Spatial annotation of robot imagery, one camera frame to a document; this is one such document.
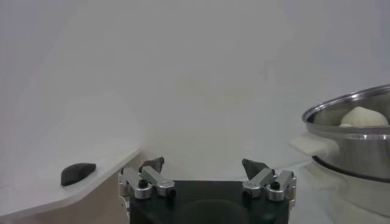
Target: white background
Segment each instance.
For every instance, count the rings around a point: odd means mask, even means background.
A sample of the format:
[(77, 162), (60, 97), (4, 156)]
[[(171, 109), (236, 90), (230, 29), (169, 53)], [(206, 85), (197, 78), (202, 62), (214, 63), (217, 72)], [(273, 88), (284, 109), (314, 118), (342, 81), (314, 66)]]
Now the white background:
[(2, 0), (2, 170), (68, 110), (111, 107), (79, 103), (107, 93), (128, 108), (114, 125), (86, 122), (77, 141), (128, 136), (174, 178), (302, 161), (288, 141), (308, 107), (390, 81), (389, 12), (386, 0)]

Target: dough ball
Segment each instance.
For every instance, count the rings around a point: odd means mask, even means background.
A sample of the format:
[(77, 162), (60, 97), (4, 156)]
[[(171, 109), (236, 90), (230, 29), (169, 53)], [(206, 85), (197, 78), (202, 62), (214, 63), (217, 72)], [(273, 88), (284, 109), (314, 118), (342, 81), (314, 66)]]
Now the dough ball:
[(345, 125), (353, 127), (385, 126), (389, 125), (389, 122), (379, 112), (363, 107), (355, 107), (341, 119), (340, 126), (342, 125), (343, 127), (346, 127)]

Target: white table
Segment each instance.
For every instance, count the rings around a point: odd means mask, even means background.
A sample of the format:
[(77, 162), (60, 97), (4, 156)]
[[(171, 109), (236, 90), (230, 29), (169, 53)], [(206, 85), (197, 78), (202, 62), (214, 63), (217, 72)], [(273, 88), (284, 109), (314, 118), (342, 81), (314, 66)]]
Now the white table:
[[(34, 138), (3, 139), (0, 222), (75, 203), (138, 154), (135, 125), (115, 92), (71, 100), (59, 111), (28, 131)], [(62, 187), (61, 171), (74, 163), (95, 163), (96, 170)]]

